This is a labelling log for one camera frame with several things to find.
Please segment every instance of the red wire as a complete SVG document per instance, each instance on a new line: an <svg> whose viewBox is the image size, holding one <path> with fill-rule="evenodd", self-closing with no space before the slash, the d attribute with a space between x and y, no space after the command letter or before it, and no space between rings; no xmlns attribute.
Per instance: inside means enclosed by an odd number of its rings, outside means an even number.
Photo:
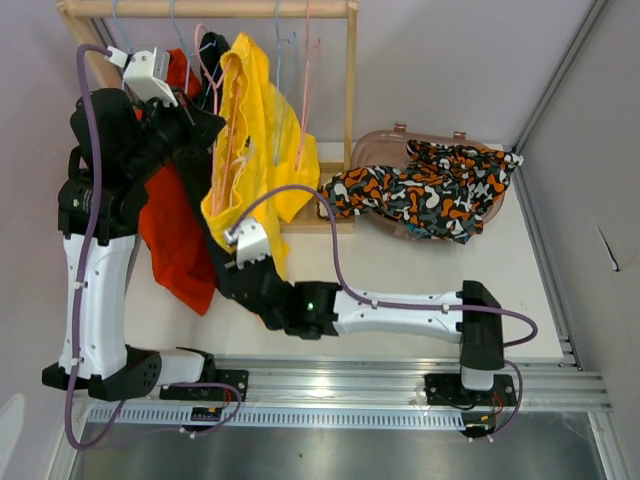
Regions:
<svg viewBox="0 0 640 480"><path fill-rule="evenodd" d="M504 405L502 403L502 400L500 400L500 395L498 395L496 392L494 392L493 397L491 397L491 403L493 403L494 399L498 402L498 405L500 405L500 410L495 414L496 416L498 416L502 413L502 410L504 410Z"/></svg>
<svg viewBox="0 0 640 480"><path fill-rule="evenodd" d="M227 408L230 403L231 403L231 392L225 388L224 389L224 403L222 404L222 408Z"/></svg>

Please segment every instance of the wooden clothes rack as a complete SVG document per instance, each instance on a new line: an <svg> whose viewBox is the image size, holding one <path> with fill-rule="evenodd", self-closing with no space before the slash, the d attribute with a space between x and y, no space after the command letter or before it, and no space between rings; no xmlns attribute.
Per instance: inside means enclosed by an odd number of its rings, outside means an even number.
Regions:
<svg viewBox="0 0 640 480"><path fill-rule="evenodd" d="M92 20L112 18L114 13L111 0L58 0L56 6L78 44L99 45L101 42ZM176 0L173 13L176 18L275 18L275 8L275 1ZM119 0L115 13L118 17L123 18L169 19L171 17L171 1ZM306 18L306 1L282 0L278 14L280 18ZM314 0L311 17L347 20L344 158L320 160L320 182L322 183L334 173L348 170L351 167L358 0ZM115 66L96 53L90 53L88 62L102 87L120 88L122 78ZM283 231L328 232L327 221L317 217L314 203L309 202L291 224L283 224ZM353 218L338 221L338 228L341 232L352 232L354 226Z"/></svg>

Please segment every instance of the black mounting bracket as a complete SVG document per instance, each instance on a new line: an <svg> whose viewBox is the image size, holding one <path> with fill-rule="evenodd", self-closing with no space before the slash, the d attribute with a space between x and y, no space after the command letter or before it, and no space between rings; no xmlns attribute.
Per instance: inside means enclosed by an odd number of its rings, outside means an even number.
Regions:
<svg viewBox="0 0 640 480"><path fill-rule="evenodd" d="M242 401L247 398L249 389L248 370L219 370L216 368L214 356L192 348L183 348L190 352L199 353L204 357L202 375L196 383L226 383L238 389ZM171 387L160 389L161 400L186 400L201 402L222 402L225 400L224 390L211 387Z"/></svg>
<svg viewBox="0 0 640 480"><path fill-rule="evenodd" d="M464 388L460 374L430 373L424 376L424 390L427 404L441 407L476 405L491 408L496 403L494 394L504 407L515 407L517 401L511 375L494 375L493 388L480 392Z"/></svg>

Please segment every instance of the orange and black patterned cloth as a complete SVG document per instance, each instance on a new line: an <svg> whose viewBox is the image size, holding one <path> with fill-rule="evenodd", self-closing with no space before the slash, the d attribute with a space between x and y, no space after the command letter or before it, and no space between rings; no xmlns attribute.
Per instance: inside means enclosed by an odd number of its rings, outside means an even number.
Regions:
<svg viewBox="0 0 640 480"><path fill-rule="evenodd" d="M505 194L522 165L512 153L410 140L411 163L341 172L320 193L337 218L377 212L404 223L414 236L467 243L482 233L482 217Z"/></svg>

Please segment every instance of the brown plastic tray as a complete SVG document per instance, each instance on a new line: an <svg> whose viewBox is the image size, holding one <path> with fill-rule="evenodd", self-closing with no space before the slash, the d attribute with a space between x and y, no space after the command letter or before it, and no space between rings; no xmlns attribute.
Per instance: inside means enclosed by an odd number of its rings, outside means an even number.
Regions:
<svg viewBox="0 0 640 480"><path fill-rule="evenodd" d="M466 139L464 132L454 132L453 137L438 137L435 135L425 135L420 133L407 132L407 126L396 123L393 130L376 130L362 137L356 144L351 157L352 168L368 167L373 165L388 165L391 167L406 168L411 163L411 158L407 155L407 141L419 140L422 142L440 143L444 145L467 145L470 147L484 147L482 143ZM483 216L485 225L496 216L502 207L504 195L502 195ZM413 235L404 223L392 220L378 213L370 214L379 222L385 230L390 230L396 236L423 239Z"/></svg>

